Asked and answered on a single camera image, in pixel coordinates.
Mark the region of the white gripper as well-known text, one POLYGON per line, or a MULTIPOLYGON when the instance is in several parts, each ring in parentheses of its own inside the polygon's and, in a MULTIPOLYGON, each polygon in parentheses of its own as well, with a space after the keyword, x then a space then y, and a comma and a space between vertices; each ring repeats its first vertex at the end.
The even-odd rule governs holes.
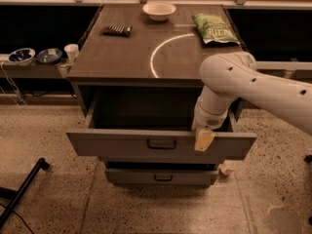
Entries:
POLYGON ((219 129, 227 117, 227 111, 221 114, 212 114, 200 106, 194 108, 192 130, 196 130, 195 151, 205 152, 215 139, 215 133, 211 130, 219 129))

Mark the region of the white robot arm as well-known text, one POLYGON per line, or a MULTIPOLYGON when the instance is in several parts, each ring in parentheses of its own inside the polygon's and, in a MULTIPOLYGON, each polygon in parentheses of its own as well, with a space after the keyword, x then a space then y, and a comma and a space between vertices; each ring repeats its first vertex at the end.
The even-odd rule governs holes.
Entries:
POLYGON ((195 150, 209 148, 214 130, 221 127, 237 98, 312 134, 311 84, 260 73, 247 52, 209 56, 201 63, 199 74, 203 90, 194 107, 195 150))

